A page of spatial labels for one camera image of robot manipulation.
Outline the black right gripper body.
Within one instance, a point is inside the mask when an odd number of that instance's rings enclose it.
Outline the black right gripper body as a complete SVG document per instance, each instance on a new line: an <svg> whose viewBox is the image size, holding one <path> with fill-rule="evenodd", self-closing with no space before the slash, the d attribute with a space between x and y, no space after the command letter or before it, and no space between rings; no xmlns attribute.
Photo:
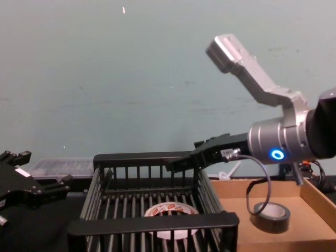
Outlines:
<svg viewBox="0 0 336 252"><path fill-rule="evenodd" d="M239 160L235 149L239 149L238 155L248 155L249 148L247 142L247 133L230 135L229 133L220 136L211 137L207 140L210 149L207 151L207 164L216 164L220 162L228 163Z"/></svg>

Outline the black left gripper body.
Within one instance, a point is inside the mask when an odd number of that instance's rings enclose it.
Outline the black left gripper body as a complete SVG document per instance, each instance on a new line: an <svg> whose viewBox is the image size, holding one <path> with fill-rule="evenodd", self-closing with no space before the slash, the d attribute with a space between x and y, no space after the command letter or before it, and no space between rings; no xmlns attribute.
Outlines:
<svg viewBox="0 0 336 252"><path fill-rule="evenodd" d="M20 168L1 163L1 210L11 206L35 207L41 185Z"/></svg>

